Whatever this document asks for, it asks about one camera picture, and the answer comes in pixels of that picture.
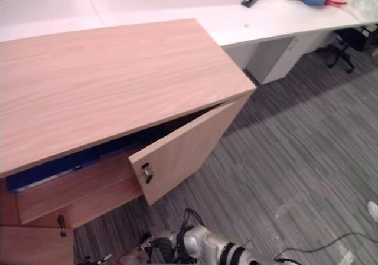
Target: wire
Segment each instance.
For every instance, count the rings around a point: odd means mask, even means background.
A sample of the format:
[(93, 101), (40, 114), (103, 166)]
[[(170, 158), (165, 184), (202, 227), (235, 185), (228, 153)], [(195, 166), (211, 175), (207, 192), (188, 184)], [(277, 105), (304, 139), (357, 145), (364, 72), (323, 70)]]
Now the wire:
[(333, 245), (334, 243), (338, 242), (339, 240), (342, 240), (343, 238), (348, 237), (350, 235), (356, 235), (356, 236), (359, 236), (359, 237), (364, 237), (364, 238), (366, 238), (367, 240), (370, 240), (373, 243), (378, 243), (378, 240), (375, 240), (375, 239), (373, 239), (371, 237), (368, 237), (368, 236), (366, 236), (364, 234), (352, 232), (352, 233), (343, 234), (341, 237), (336, 238), (334, 241), (332, 241), (332, 242), (330, 242), (330, 243), (328, 243), (328, 244), (326, 244), (324, 246), (315, 248), (315, 249), (304, 250), (304, 249), (298, 249), (298, 248), (292, 248), (292, 247), (286, 248), (286, 249), (282, 250), (280, 253), (278, 253), (276, 255), (276, 257), (274, 258), (274, 260), (278, 259), (278, 257), (281, 254), (283, 254), (284, 252), (286, 252), (286, 251), (297, 251), (297, 252), (302, 252), (302, 253), (314, 253), (314, 252), (318, 252), (318, 251), (321, 251), (323, 249), (326, 249), (327, 247)]
[(192, 227), (188, 227), (189, 218), (191, 216), (193, 216), (198, 221), (198, 223), (200, 223), (201, 225), (204, 226), (204, 223), (203, 223), (200, 215), (197, 212), (195, 212), (191, 208), (185, 209), (184, 219), (183, 219), (183, 222), (181, 223), (180, 231), (178, 232), (178, 234), (176, 236), (177, 252), (178, 252), (179, 258), (174, 260), (174, 264), (177, 264), (178, 262), (180, 262), (181, 264), (194, 264), (196, 262), (196, 260), (194, 258), (189, 256), (189, 254), (188, 254), (188, 252), (185, 248), (185, 244), (184, 244), (185, 233), (190, 228), (192, 228)]
[(291, 262), (291, 263), (294, 263), (296, 265), (302, 265), (302, 263), (299, 263), (298, 261), (295, 261), (295, 260), (290, 259), (290, 258), (278, 258), (278, 259), (274, 259), (274, 261), (277, 261), (278, 263)]

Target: open cabinet door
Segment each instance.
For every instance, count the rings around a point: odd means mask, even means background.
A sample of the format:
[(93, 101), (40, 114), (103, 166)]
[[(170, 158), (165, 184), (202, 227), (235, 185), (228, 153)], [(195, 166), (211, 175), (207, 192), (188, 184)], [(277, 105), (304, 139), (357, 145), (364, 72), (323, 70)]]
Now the open cabinet door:
[(149, 205), (201, 167), (249, 96), (213, 108), (129, 157)]
[(73, 265), (73, 230), (0, 227), (0, 264)]

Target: striped carpet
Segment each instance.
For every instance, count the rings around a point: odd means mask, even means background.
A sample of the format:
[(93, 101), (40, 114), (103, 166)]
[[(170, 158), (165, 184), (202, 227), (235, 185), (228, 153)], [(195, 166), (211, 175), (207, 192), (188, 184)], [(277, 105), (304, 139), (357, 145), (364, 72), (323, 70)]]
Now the striped carpet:
[[(356, 231), (378, 239), (366, 211), (378, 202), (378, 60), (356, 70), (303, 56), (282, 80), (258, 87), (202, 169), (153, 206), (143, 197), (75, 230), (76, 261), (136, 246), (147, 231), (177, 230), (191, 207), (213, 232), (273, 258)], [(378, 264), (378, 245), (347, 237), (302, 264)]]

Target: wooden cabinet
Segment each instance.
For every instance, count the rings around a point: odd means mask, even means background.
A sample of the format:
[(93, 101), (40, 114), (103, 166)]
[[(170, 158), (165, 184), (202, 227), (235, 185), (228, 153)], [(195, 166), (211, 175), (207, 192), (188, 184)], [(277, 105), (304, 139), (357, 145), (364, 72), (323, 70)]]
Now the wooden cabinet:
[[(27, 38), (2, 49), (0, 178), (163, 130), (152, 143), (101, 155), (96, 164), (16, 194), (0, 181), (9, 264), (71, 258), (72, 231), (60, 239), (60, 215), (72, 229), (141, 195), (149, 204), (159, 200), (201, 167), (255, 89), (195, 20)], [(31, 241), (44, 238), (58, 245), (46, 245), (51, 254)], [(29, 263), (17, 255), (22, 249), (35, 252)]]

